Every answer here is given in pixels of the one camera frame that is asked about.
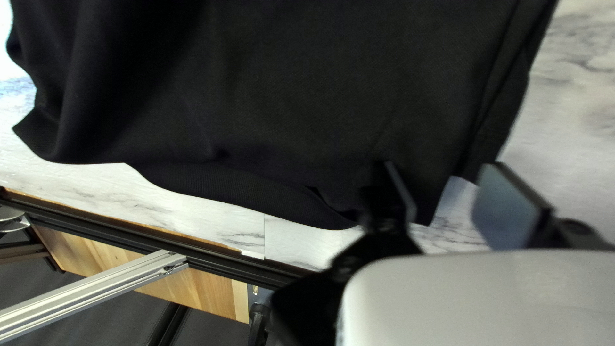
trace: white marble countertop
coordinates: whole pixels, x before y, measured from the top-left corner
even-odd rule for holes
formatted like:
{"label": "white marble countertop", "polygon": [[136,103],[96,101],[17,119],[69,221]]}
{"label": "white marble countertop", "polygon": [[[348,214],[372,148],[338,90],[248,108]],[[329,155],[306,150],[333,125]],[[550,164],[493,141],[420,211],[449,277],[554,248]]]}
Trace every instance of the white marble countertop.
{"label": "white marble countertop", "polygon": [[[10,7],[0,0],[0,36]],[[125,164],[67,165],[35,156],[10,129],[30,110],[34,87],[0,53],[0,185],[97,214],[237,247],[248,255],[321,269],[360,236],[298,225],[239,206],[181,195]],[[561,0],[522,112],[501,159],[560,211],[615,243],[615,3]],[[428,253],[484,251],[469,220],[475,186],[452,179],[431,227],[413,226]]]}

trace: black fabric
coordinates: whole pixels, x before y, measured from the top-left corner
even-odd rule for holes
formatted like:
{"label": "black fabric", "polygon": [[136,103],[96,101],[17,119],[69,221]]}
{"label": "black fabric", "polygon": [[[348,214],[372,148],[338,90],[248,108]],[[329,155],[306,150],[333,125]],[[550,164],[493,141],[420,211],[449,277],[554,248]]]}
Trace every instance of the black fabric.
{"label": "black fabric", "polygon": [[40,157],[131,164],[169,190],[351,227],[376,160],[428,224],[494,160],[553,0],[12,0]]}

